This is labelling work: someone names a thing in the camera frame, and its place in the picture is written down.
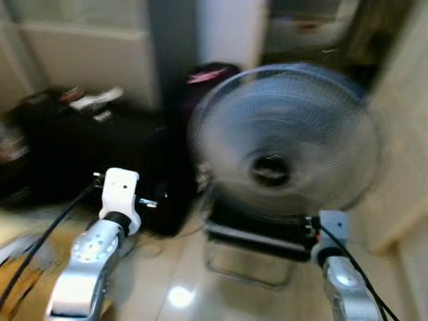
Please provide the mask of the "black suitcase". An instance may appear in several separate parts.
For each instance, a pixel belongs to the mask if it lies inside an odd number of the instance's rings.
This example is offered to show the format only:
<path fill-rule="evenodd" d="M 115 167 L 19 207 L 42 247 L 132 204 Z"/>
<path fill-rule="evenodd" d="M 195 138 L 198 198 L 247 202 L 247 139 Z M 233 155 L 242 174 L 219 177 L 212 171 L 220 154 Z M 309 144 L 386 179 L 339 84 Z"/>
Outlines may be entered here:
<path fill-rule="evenodd" d="M 48 88 L 0 111 L 0 206 L 72 199 L 94 173 L 129 169 L 140 175 L 138 196 L 169 196 L 165 210 L 137 207 L 143 229 L 179 235 L 197 190 L 180 126 L 122 98 L 80 112 L 64 100 L 67 92 Z"/>

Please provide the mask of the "white standing fan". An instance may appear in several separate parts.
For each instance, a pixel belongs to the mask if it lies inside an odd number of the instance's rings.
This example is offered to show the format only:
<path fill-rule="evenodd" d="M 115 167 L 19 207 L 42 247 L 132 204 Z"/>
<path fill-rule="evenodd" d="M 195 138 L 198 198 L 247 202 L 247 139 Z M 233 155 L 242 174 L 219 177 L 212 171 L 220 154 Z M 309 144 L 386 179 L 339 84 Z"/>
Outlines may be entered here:
<path fill-rule="evenodd" d="M 253 68 L 224 80 L 189 122 L 189 150 L 211 202 L 368 192 L 379 179 L 383 135 L 360 86 L 303 62 Z M 204 229 L 208 241 L 241 247 Z"/>

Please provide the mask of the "white paper sheet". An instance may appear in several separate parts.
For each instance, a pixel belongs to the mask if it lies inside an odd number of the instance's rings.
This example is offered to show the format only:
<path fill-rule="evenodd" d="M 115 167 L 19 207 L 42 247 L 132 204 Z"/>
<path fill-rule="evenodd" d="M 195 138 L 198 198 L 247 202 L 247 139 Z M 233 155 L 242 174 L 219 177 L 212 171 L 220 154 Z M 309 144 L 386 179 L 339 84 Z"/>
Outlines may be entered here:
<path fill-rule="evenodd" d="M 86 113 L 96 113 L 103 109 L 104 105 L 124 95 L 122 88 L 111 88 L 101 94 L 83 96 L 70 103 L 70 106 L 77 111 Z"/>

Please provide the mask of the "black bag pink trim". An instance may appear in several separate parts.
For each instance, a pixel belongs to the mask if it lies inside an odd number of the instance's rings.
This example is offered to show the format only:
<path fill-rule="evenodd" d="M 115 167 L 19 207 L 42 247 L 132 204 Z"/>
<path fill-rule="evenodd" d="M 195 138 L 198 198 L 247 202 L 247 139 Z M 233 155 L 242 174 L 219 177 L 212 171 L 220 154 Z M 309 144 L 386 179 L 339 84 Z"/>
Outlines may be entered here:
<path fill-rule="evenodd" d="M 241 73 L 241 68 L 229 62 L 207 62 L 196 67 L 184 83 L 183 89 L 179 94 L 177 103 L 177 112 L 181 123 L 188 125 L 197 105 L 211 90 L 224 82 Z"/>

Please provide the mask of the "cream panelled door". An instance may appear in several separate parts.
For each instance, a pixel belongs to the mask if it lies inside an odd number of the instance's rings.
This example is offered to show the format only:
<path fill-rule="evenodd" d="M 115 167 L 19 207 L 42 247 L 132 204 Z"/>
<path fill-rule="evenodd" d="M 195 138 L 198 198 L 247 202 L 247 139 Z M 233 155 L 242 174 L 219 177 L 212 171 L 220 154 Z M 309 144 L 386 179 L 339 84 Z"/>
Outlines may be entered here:
<path fill-rule="evenodd" d="M 385 253 L 412 232 L 425 232 L 427 207 L 427 0 L 415 0 L 372 93 L 383 129 L 383 171 L 368 199 L 367 245 Z"/>

